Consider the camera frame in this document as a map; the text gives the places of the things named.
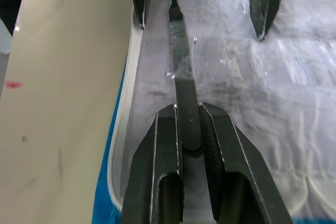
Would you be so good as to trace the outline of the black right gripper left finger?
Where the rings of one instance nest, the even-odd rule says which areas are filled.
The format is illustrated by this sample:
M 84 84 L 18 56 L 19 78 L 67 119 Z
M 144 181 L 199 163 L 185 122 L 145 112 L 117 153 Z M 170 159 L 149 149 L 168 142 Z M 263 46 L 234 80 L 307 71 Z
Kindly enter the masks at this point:
M 184 168 L 177 107 L 155 116 L 131 163 L 122 205 L 122 223 L 180 223 Z

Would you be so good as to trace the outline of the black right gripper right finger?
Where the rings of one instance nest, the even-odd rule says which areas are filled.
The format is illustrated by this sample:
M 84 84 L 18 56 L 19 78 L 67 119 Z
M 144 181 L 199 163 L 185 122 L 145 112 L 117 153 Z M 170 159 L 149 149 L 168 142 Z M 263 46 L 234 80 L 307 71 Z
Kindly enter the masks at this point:
M 292 223 L 260 151 L 222 108 L 199 105 L 202 148 L 217 223 Z

